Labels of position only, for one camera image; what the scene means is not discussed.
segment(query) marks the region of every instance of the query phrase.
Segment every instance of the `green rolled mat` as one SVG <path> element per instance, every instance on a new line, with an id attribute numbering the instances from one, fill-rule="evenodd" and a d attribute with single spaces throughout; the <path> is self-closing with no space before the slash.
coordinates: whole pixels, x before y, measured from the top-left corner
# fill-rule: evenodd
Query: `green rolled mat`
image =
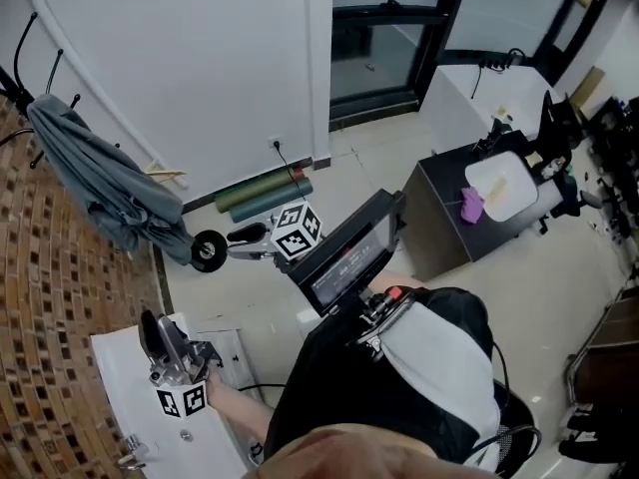
<path id="1" fill-rule="evenodd" d="M 227 212 L 232 206 L 236 206 L 241 203 L 245 203 L 250 199 L 253 199 L 261 194 L 270 192 L 276 188 L 282 187 L 291 183 L 291 176 L 294 176 L 296 180 L 302 179 L 304 173 L 302 169 L 291 169 L 289 171 L 284 169 L 263 178 L 259 178 L 254 181 L 249 181 L 238 187 L 226 190 L 221 194 L 216 195 L 216 207 L 220 213 Z"/>
<path id="2" fill-rule="evenodd" d="M 233 206 L 229 210 L 231 220 L 235 223 L 241 222 L 242 220 L 249 219 L 250 217 L 254 217 L 255 215 L 259 215 L 265 211 L 272 210 L 282 204 L 294 201 L 302 196 L 300 195 L 300 192 L 302 192 L 305 196 L 313 192 L 313 186 L 311 185 L 311 181 L 308 179 L 299 181 L 298 185 L 300 185 L 299 189 L 295 183 L 290 183 L 285 187 L 280 187 L 272 192 L 255 197 L 250 201 Z"/>

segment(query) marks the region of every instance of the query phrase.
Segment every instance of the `brick pattern floor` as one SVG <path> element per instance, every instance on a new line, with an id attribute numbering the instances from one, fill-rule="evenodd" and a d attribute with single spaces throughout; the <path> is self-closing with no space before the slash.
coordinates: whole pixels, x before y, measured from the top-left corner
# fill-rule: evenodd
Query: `brick pattern floor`
<path id="1" fill-rule="evenodd" d="M 0 139 L 25 125 L 0 97 Z M 122 477 L 90 336 L 160 310 L 150 250 L 114 248 L 36 154 L 0 148 L 0 477 Z"/>

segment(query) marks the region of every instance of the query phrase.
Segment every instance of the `purple cloth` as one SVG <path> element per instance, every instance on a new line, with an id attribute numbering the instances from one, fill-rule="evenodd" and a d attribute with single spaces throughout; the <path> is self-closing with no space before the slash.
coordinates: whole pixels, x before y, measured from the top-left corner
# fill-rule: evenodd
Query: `purple cloth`
<path id="1" fill-rule="evenodd" d="M 475 187 L 462 188 L 461 217 L 469 224 L 476 224 L 483 212 L 483 199 Z"/>

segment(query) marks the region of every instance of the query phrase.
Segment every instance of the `cable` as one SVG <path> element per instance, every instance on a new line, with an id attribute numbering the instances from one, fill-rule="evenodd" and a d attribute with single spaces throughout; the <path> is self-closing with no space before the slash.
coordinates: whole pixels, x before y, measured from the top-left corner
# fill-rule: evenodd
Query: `cable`
<path id="1" fill-rule="evenodd" d="M 483 69 L 482 66 L 479 66 L 479 76 L 477 77 L 477 83 L 475 84 L 475 88 L 472 90 L 472 96 L 470 96 L 470 99 L 473 99 L 475 97 L 475 93 L 477 92 L 477 87 L 479 87 L 479 80 L 481 80 L 481 70 Z"/>
<path id="2" fill-rule="evenodd" d="M 526 54 L 523 53 L 519 48 L 510 48 L 510 50 L 508 51 L 508 57 L 510 57 L 514 52 L 519 52 L 523 57 L 523 60 L 528 60 Z"/>
<path id="3" fill-rule="evenodd" d="M 259 383 L 257 385 L 249 385 L 248 387 L 239 388 L 238 391 L 239 392 L 244 392 L 245 390 L 252 390 L 254 388 L 262 388 L 262 387 L 284 388 L 284 387 L 286 387 L 286 385 L 284 385 L 283 383 Z"/>
<path id="4" fill-rule="evenodd" d="M 278 152 L 278 154 L 280 155 L 280 158 L 282 158 L 282 161 L 284 162 L 284 165 L 287 167 L 287 172 L 289 173 L 289 177 L 293 180 L 293 182 L 296 184 L 296 187 L 298 187 L 298 192 L 300 192 L 300 195 L 302 196 L 302 199 L 304 199 L 305 201 L 307 200 L 306 197 L 304 197 L 304 194 L 302 193 L 302 189 L 300 188 L 300 184 L 298 183 L 298 180 L 295 178 L 295 176 L 293 174 L 291 174 L 291 169 L 289 169 L 289 163 L 287 162 L 287 160 L 285 159 L 284 156 L 282 156 L 282 152 L 280 151 L 280 147 L 282 145 L 280 144 L 279 140 L 276 140 L 273 142 L 273 147 L 276 148 L 276 151 Z"/>
<path id="5" fill-rule="evenodd" d="M 537 441 L 535 442 L 534 447 L 532 448 L 532 450 L 528 453 L 528 456 L 526 457 L 526 459 L 528 459 L 535 452 L 537 452 L 539 445 L 541 445 L 541 431 L 539 431 L 535 426 L 531 424 L 523 424 L 521 426 L 511 427 L 510 429 L 506 429 L 503 433 L 499 433 L 498 435 L 485 439 L 483 442 L 475 445 L 472 448 L 472 450 L 470 451 L 470 456 L 473 456 L 474 454 L 479 452 L 481 449 L 488 447 L 488 445 L 492 445 L 493 443 L 498 442 L 504 436 L 512 436 L 514 434 L 520 433 L 521 431 L 530 431 L 537 437 Z"/>
<path id="6" fill-rule="evenodd" d="M 501 359 L 501 368 L 503 370 L 503 384 L 506 389 L 506 400 L 503 403 L 503 406 L 500 408 L 501 412 L 506 409 L 508 403 L 510 402 L 510 381 L 508 380 L 508 369 L 506 369 L 506 360 L 503 357 L 503 353 L 501 352 L 501 348 L 497 345 L 497 343 L 493 340 L 492 345 L 497 350 L 499 354 L 499 358 Z"/>

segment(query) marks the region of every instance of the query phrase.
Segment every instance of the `screen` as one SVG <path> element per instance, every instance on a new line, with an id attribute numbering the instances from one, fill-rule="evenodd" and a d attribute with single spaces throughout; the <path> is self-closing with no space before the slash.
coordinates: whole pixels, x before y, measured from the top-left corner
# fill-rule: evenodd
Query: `screen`
<path id="1" fill-rule="evenodd" d="M 347 247 L 344 254 L 311 284 L 323 306 L 331 305 L 359 276 L 390 247 L 390 220 L 383 219 L 362 238 Z"/>

